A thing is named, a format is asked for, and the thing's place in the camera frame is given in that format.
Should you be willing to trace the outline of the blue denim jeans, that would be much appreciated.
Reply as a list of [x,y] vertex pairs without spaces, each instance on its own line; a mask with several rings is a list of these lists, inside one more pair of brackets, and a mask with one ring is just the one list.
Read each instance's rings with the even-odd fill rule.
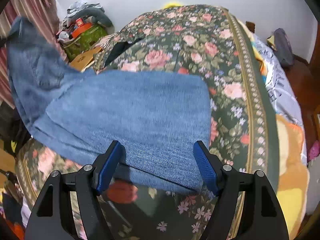
[[91,164],[112,141],[125,147],[114,178],[199,192],[193,145],[209,143],[208,87],[196,75],[73,69],[26,18],[7,40],[14,104],[29,133],[64,158]]

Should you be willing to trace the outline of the orange yellow blanket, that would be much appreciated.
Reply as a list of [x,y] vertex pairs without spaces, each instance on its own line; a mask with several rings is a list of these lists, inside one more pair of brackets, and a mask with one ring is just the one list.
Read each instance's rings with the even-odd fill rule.
[[305,216],[310,173],[301,161],[303,129],[276,115],[279,139],[279,183],[277,198],[284,214],[289,239],[294,239]]

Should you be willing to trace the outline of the white printed bed sheet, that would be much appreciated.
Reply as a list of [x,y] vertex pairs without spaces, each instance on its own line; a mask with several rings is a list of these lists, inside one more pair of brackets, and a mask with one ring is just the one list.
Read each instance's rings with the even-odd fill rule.
[[260,72],[275,112],[305,132],[300,105],[279,60],[257,35],[249,32],[248,37],[257,59],[262,63]]

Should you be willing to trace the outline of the brown cardboard box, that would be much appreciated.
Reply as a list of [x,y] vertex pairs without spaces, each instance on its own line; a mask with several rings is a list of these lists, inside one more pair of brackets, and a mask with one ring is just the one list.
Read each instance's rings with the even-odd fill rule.
[[88,67],[94,63],[94,55],[99,53],[102,47],[95,47],[84,53],[79,54],[71,63],[70,66],[77,71],[83,73]]

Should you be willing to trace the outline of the grey purple backpack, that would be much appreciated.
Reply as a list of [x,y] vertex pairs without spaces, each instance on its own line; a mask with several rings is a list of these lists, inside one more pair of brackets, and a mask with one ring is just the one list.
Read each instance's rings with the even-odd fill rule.
[[294,65],[294,56],[291,44],[282,28],[278,28],[273,33],[274,36],[274,54],[282,67],[291,67]]

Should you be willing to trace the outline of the green woven basket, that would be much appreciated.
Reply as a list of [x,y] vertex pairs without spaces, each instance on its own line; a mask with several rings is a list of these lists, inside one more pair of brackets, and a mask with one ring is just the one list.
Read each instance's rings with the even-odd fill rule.
[[71,41],[61,42],[61,47],[69,61],[73,61],[79,54],[88,51],[93,44],[106,35],[107,31],[101,25],[94,24]]

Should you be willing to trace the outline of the black folded garment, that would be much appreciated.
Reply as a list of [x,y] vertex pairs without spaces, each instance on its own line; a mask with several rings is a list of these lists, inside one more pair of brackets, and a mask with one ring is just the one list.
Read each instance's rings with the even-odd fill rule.
[[118,42],[114,45],[113,49],[109,53],[108,57],[105,60],[104,67],[107,67],[113,60],[115,60],[120,54],[129,49],[135,43],[139,42],[141,38],[136,39],[133,42]]

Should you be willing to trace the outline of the floral bedspread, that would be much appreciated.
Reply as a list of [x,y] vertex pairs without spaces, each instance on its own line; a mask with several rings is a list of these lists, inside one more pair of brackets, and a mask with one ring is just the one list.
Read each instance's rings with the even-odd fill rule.
[[[115,44],[138,38],[139,42],[104,67]],[[251,42],[227,9],[199,4],[146,12],[108,36],[88,70],[199,76],[210,99],[209,143],[204,144],[209,153],[239,172],[262,170],[272,187],[278,187],[276,114]],[[85,166],[62,157],[33,136],[19,158],[23,163],[19,182],[30,208],[54,170],[64,174]],[[201,239],[217,197],[204,181],[199,192],[182,194],[113,174],[98,201],[115,239]]]

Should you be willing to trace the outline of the orange box in basket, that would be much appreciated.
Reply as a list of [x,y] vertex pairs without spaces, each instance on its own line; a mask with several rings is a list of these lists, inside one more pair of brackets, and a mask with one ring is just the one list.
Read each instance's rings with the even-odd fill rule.
[[78,18],[75,21],[75,29],[72,32],[72,37],[76,38],[78,37],[81,33],[89,29],[93,24],[91,22],[85,22],[82,18]]

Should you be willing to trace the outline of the grey clothes pile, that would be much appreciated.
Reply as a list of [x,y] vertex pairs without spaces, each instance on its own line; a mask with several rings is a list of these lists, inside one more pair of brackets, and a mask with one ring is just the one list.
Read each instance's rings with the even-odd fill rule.
[[100,3],[75,2],[67,9],[66,26],[69,27],[82,17],[93,17],[93,23],[100,22],[107,28],[113,25]]

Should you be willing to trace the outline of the striped maroon curtain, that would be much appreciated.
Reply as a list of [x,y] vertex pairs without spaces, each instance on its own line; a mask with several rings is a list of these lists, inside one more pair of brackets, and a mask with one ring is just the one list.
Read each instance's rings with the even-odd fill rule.
[[59,29],[56,0],[9,0],[1,12],[1,38],[6,37],[17,16],[26,17],[35,24],[44,38],[56,47],[64,60],[65,51],[58,43],[55,34]]

